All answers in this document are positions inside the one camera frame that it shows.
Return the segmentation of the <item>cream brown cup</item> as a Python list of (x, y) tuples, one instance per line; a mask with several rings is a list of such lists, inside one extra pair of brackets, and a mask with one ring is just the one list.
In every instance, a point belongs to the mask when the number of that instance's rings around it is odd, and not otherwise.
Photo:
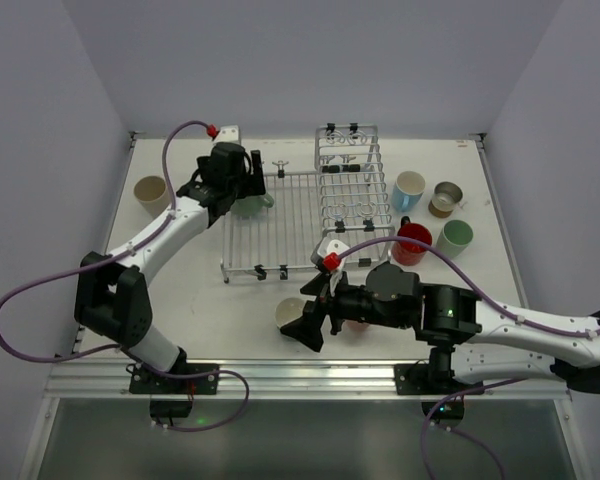
[(463, 199), (462, 189), (455, 183), (438, 183), (428, 204), (429, 212), (437, 218), (448, 218)]

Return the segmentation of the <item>pink cup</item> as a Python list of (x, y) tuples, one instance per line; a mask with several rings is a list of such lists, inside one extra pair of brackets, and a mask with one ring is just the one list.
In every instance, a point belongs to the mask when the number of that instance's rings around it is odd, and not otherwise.
[(365, 333), (370, 327), (369, 324), (354, 321), (346, 321), (345, 324), (350, 331), (356, 334)]

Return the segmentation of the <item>light green cup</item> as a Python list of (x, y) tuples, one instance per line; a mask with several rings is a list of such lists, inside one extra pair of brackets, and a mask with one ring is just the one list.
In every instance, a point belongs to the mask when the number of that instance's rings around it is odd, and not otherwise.
[(474, 239), (472, 227), (463, 220), (450, 220), (442, 227), (435, 248), (449, 259), (461, 255)]

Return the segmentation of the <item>light blue mug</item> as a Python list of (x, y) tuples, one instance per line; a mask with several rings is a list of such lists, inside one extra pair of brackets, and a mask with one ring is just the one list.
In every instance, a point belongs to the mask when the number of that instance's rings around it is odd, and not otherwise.
[(415, 171), (401, 172), (394, 183), (391, 205), (398, 212), (411, 211), (421, 199), (426, 187), (424, 177)]

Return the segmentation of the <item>tall beige cup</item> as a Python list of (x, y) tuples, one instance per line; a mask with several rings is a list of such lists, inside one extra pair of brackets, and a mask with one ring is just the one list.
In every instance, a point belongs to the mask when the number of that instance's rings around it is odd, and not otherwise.
[(159, 217), (170, 205), (166, 181), (160, 176), (141, 178), (133, 188), (133, 195), (152, 218)]

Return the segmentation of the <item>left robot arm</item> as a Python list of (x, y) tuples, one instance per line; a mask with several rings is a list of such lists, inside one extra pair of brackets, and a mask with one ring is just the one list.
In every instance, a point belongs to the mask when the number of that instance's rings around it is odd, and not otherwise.
[(229, 212), (234, 203), (266, 193), (261, 154), (229, 142), (197, 159), (191, 179), (144, 230), (107, 255), (80, 264), (74, 318), (113, 341), (148, 368), (175, 371), (184, 351), (153, 325), (148, 287), (169, 260)]

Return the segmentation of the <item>dark teal mug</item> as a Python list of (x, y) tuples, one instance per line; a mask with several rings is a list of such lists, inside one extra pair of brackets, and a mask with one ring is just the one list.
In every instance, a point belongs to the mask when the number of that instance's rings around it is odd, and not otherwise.
[(286, 298), (275, 310), (275, 322), (281, 334), (293, 336), (302, 325), (305, 301), (300, 298)]

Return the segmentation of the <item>sage green mug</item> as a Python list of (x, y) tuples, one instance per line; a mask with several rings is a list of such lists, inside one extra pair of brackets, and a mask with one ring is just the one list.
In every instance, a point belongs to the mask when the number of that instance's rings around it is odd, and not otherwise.
[(231, 207), (231, 213), (242, 218), (257, 215), (262, 209), (270, 209), (275, 205), (274, 198), (266, 193), (237, 200)]

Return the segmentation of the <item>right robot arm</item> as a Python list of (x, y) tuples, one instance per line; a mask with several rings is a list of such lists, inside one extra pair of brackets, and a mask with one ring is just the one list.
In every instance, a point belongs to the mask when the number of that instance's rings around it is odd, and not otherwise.
[(338, 334), (347, 321), (413, 330), (431, 350), (428, 359), (394, 367), (400, 395), (448, 394), (491, 380), (563, 381), (572, 391), (600, 394), (600, 311), (566, 317), (505, 304), (490, 306), (467, 289), (421, 282), (385, 262), (362, 285), (343, 271), (320, 273), (302, 298), (280, 302), (280, 333), (321, 350), (322, 325)]

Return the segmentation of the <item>red mug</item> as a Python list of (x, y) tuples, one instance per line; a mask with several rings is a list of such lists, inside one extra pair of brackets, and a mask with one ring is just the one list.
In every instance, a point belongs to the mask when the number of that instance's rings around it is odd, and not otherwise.
[(391, 254), (392, 258), (402, 266), (415, 266), (421, 262), (427, 249), (433, 242), (430, 230), (422, 224), (412, 222), (408, 216), (403, 216), (397, 235), (407, 238), (407, 241), (395, 242)]

